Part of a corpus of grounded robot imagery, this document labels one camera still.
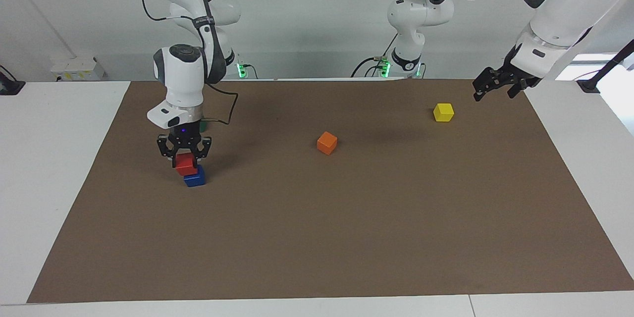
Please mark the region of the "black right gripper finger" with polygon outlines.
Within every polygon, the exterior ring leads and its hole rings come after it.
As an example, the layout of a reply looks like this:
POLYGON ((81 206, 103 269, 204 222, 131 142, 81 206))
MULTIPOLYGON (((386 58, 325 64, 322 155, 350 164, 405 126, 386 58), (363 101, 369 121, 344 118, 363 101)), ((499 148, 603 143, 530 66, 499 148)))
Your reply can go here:
POLYGON ((158 135, 157 146, 161 156, 170 161, 172 168, 176 168, 176 156, 180 150, 180 143, 173 135, 158 135))
POLYGON ((197 162, 206 159, 212 147, 212 137, 201 137, 200 142, 194 146, 194 157, 197 162))

